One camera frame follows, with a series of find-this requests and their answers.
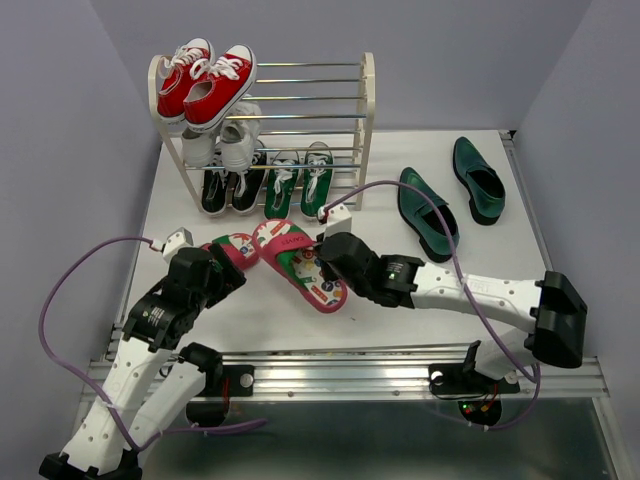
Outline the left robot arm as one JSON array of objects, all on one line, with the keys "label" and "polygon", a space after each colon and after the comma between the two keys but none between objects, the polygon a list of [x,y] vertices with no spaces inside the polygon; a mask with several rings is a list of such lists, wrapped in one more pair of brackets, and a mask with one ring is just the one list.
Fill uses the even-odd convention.
[{"label": "left robot arm", "polygon": [[142,454],[198,393],[222,382],[221,353],[179,345],[197,317],[246,282],[219,244],[183,247],[167,275],[131,309],[115,360],[89,413],[61,451],[47,455],[46,479],[139,479]]}]

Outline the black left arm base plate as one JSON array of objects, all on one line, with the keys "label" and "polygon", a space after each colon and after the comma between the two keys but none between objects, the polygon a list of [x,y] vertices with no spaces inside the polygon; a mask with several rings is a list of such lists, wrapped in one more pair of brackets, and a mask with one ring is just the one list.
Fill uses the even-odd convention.
[{"label": "black left arm base plate", "polygon": [[253,395],[255,367],[249,364],[222,365],[206,374],[200,397],[245,398]]}]

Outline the pink slide sandal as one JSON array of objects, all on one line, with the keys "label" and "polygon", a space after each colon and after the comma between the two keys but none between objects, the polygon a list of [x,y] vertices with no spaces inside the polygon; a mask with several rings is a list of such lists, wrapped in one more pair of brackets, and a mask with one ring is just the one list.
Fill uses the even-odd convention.
[{"label": "pink slide sandal", "polygon": [[329,280],[313,248],[314,240],[288,219],[266,220],[252,234],[259,257],[285,278],[317,311],[332,314],[346,303],[342,280]]},{"label": "pink slide sandal", "polygon": [[209,251],[213,244],[219,245],[239,270],[246,271],[259,261],[259,255],[252,244],[249,234],[232,233],[222,235],[202,244],[200,248]]}]

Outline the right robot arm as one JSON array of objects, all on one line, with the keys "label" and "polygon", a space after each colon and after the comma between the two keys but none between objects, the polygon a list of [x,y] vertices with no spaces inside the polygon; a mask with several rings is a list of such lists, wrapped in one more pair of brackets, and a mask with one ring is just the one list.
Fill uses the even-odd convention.
[{"label": "right robot arm", "polygon": [[485,326],[507,325],[506,333],[469,346],[460,378],[472,390],[527,365],[583,363],[588,307],[562,273],[547,271],[540,280],[462,275],[416,257],[377,255],[348,232],[321,236],[315,251],[324,269],[382,307],[474,314]]}]

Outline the green canvas sneaker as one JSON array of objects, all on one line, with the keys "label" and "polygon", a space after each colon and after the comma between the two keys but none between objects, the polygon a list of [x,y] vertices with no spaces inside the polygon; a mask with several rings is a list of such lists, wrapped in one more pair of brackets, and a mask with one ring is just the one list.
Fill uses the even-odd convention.
[{"label": "green canvas sneaker", "polygon": [[267,176],[264,216],[268,220],[286,219],[298,181],[300,157],[297,151],[280,151]]},{"label": "green canvas sneaker", "polygon": [[333,178],[334,158],[328,145],[321,141],[312,143],[304,165],[300,209],[305,217],[314,219],[327,202]]}]

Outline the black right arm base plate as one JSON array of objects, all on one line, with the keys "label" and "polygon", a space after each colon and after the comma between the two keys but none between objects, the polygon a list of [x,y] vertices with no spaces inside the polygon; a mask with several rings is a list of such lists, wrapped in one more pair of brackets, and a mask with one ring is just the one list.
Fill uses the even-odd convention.
[{"label": "black right arm base plate", "polygon": [[485,394],[516,394],[520,392],[518,381],[509,383],[505,378],[492,379],[475,370],[480,341],[467,349],[463,361],[457,363],[432,363],[429,365],[429,389],[437,397],[481,397]]}]

